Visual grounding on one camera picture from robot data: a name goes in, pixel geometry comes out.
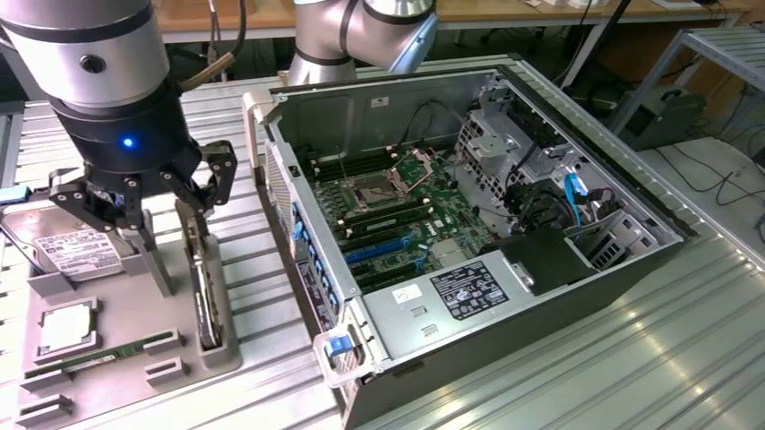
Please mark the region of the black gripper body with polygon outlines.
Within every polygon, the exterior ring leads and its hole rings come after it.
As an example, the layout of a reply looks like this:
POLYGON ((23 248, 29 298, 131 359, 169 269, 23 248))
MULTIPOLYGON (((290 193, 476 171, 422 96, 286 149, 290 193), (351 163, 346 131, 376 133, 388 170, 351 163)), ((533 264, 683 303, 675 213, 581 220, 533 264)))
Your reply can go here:
POLYGON ((189 135, 177 83, 164 80, 139 101, 85 108, 49 98, 51 107, 85 164, 85 181, 123 193, 127 179, 140 183, 141 196, 168 191, 161 174, 187 183, 200 164, 189 135))

